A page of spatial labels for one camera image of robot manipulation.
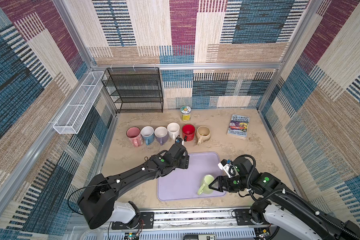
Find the red mug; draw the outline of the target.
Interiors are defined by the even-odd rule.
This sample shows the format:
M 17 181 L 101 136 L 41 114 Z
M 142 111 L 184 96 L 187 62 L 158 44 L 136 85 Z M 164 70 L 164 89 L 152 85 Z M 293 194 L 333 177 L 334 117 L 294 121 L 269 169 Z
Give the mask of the red mug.
M 194 125 L 186 124 L 182 127 L 184 142 L 190 142 L 195 138 L 196 128 Z

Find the pink patterned mug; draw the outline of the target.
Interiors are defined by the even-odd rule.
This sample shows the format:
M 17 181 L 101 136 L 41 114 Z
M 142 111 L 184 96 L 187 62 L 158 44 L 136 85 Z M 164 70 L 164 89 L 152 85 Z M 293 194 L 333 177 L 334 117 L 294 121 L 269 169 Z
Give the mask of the pink patterned mug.
M 141 130 L 138 127 L 129 128 L 126 132 L 126 136 L 130 140 L 131 144 L 136 148 L 140 147 L 143 144 Z

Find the light green mug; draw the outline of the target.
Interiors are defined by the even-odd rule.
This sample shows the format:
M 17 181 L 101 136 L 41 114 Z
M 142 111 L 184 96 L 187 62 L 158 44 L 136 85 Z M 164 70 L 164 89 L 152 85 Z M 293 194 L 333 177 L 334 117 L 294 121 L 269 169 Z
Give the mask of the light green mug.
M 211 194 L 214 192 L 214 190 L 209 188 L 209 185 L 214 181 L 214 177 L 212 175 L 205 175 L 204 178 L 202 179 L 201 182 L 201 186 L 199 188 L 199 190 L 197 191 L 198 195 L 201 194 Z

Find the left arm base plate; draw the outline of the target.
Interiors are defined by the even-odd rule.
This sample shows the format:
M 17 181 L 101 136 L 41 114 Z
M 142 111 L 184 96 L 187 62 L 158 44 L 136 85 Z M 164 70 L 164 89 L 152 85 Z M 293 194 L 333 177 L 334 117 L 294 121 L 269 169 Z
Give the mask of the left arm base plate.
M 143 220 L 143 229 L 152 229 L 154 227 L 155 213 L 154 212 L 142 212 L 141 219 Z M 113 222 L 111 229 L 112 230 L 137 230 L 141 224 L 138 226 L 136 224 L 128 227 L 127 224 L 123 224 L 121 222 Z

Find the white mug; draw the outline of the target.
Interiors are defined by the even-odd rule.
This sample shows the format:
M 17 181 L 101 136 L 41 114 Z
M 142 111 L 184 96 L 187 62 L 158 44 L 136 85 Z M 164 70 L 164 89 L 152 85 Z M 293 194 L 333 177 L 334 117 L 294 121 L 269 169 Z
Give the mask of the white mug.
M 178 123 L 170 123 L 167 126 L 169 137 L 175 140 L 180 135 L 180 125 Z

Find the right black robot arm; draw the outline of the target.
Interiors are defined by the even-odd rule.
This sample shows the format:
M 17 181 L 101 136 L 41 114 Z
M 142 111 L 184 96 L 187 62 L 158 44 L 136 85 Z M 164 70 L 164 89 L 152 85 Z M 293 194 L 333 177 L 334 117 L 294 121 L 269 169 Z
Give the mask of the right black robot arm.
M 216 177 L 209 188 L 229 193 L 247 191 L 254 201 L 249 210 L 253 224 L 269 223 L 306 240 L 360 240 L 358 225 L 332 217 L 272 174 L 258 172 L 253 156 L 241 155 L 234 161 L 221 163 L 236 174 Z

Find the blue flowered mug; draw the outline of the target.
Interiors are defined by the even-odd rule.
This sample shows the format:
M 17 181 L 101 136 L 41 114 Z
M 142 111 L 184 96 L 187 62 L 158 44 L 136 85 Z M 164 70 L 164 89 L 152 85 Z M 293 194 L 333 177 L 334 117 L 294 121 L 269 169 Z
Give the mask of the blue flowered mug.
M 141 135 L 144 139 L 144 142 L 147 146 L 152 144 L 155 141 L 155 130 L 151 126 L 145 126 L 141 129 Z

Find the lavender mug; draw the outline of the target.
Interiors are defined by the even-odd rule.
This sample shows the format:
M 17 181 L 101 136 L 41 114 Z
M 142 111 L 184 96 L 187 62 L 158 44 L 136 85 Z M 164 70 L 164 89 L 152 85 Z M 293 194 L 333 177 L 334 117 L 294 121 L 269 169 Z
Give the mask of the lavender mug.
M 166 127 L 157 127 L 154 131 L 154 134 L 156 140 L 161 146 L 163 146 L 169 139 L 169 134 Z

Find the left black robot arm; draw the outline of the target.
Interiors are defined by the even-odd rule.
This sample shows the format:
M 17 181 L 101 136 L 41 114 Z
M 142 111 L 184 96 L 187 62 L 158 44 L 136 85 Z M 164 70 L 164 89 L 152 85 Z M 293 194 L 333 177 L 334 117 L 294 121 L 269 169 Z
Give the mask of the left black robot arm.
M 79 197 L 77 204 L 91 230 L 106 222 L 118 222 L 135 228 L 141 220 L 141 212 L 129 201 L 118 202 L 118 198 L 147 181 L 164 177 L 176 168 L 187 169 L 189 155 L 185 146 L 174 143 L 171 148 L 152 155 L 143 164 L 124 173 L 104 177 L 98 174 Z

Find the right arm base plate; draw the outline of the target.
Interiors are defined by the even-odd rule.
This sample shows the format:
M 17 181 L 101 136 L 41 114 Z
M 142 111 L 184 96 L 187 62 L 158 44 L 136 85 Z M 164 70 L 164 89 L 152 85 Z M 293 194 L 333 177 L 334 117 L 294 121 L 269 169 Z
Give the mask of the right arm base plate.
M 231 214 L 232 217 L 236 219 L 238 226 L 269 224 L 263 216 L 252 214 L 252 210 L 249 208 L 235 209 L 231 212 Z

